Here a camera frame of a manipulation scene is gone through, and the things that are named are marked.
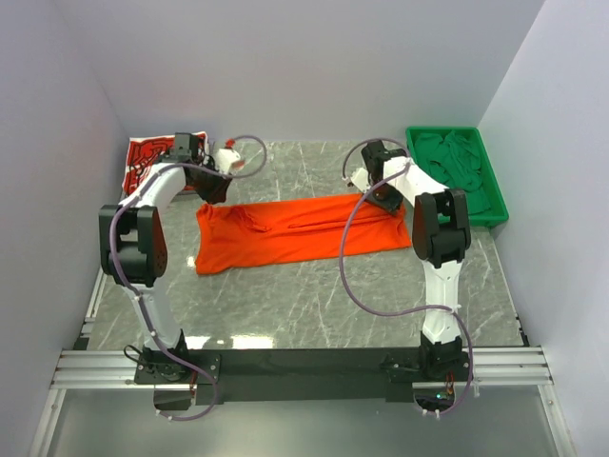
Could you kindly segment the orange t-shirt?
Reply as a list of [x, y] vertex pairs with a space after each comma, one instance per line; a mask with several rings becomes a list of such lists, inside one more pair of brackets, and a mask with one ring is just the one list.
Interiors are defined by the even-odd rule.
[[[360, 200], [343, 194], [291, 201], [212, 206], [196, 213], [201, 241], [195, 271], [300, 263], [339, 256], [344, 227]], [[347, 233], [345, 255], [410, 248], [405, 208], [394, 215], [364, 202]]]

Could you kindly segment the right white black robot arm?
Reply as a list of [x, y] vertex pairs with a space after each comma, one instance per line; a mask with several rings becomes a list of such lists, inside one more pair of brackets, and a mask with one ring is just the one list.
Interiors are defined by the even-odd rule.
[[411, 243], [422, 262], [425, 317], [416, 370], [426, 379], [443, 379], [467, 363], [458, 321], [459, 281], [471, 232], [465, 192], [451, 189], [423, 171], [402, 148], [381, 139], [362, 148], [364, 167], [352, 175], [367, 200], [390, 213], [401, 201], [414, 209]]

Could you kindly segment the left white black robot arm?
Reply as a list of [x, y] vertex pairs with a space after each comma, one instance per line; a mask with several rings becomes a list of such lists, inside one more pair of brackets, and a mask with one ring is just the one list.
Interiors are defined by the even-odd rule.
[[160, 213], [185, 189], [206, 203], [223, 203], [232, 180], [243, 177], [245, 160], [234, 140], [212, 149], [204, 135], [193, 133], [139, 141], [129, 157], [142, 149], [153, 153], [128, 169], [125, 197], [99, 210], [101, 268], [128, 296], [145, 332], [144, 345], [137, 351], [137, 381], [213, 386], [218, 360], [188, 349], [170, 308]]

